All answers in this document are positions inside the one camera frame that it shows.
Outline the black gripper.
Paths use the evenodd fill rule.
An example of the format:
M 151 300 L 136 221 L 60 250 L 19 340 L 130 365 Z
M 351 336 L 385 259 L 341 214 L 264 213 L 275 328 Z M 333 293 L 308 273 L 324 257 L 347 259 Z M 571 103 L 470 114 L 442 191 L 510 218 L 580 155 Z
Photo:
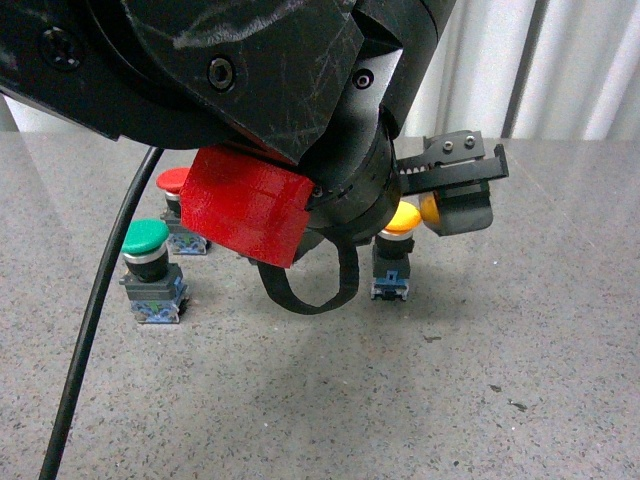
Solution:
M 398 158 L 394 142 L 408 113 L 384 103 L 350 100 L 336 108 L 326 131 L 299 166 L 314 181 L 309 226 L 325 238 L 361 242 L 384 229 L 401 198 L 432 192 L 439 236 L 484 230 L 493 223 L 489 184 L 508 177 L 502 145 L 486 157 L 477 131 L 427 140 Z

